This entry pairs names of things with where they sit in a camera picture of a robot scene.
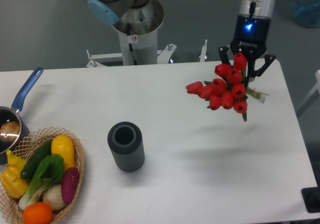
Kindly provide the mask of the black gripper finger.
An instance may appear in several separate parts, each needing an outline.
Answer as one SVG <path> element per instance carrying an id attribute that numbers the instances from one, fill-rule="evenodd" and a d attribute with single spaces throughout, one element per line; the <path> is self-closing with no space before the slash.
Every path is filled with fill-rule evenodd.
<path id="1" fill-rule="evenodd" d="M 255 70 L 256 61 L 253 55 L 250 56 L 248 61 L 248 78 L 255 79 L 264 74 L 264 72 L 270 67 L 270 65 L 276 60 L 276 55 L 272 53 L 266 53 L 263 55 L 264 64 L 257 70 Z"/>
<path id="2" fill-rule="evenodd" d="M 229 45 L 220 46 L 218 48 L 218 54 L 222 64 L 228 64 L 229 66 L 232 66 L 228 57 L 228 52 L 230 50 L 231 50 L 231 47 Z"/>

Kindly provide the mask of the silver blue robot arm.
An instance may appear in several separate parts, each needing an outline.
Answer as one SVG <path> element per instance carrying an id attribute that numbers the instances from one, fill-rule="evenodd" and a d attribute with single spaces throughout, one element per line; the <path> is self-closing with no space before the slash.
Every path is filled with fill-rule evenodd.
<path id="1" fill-rule="evenodd" d="M 272 64 L 276 56 L 267 52 L 266 40 L 276 0 L 241 0 L 233 39 L 218 49 L 220 60 L 228 53 L 242 54 L 248 61 L 246 78 L 252 82 Z M 158 50 L 158 29 L 164 9 L 157 0 L 88 0 L 90 12 L 118 33 L 125 66 L 167 64 L 176 49 L 172 43 Z"/>

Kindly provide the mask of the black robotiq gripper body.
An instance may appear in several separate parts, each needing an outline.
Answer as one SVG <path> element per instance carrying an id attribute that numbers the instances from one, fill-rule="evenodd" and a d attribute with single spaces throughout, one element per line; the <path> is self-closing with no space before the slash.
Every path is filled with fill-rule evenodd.
<path id="1" fill-rule="evenodd" d="M 236 54 L 241 49 L 248 57 L 249 52 L 253 51 L 254 58 L 260 58 L 267 50 L 266 41 L 270 24 L 270 18 L 238 15 L 234 36 L 230 43 L 232 53 Z"/>

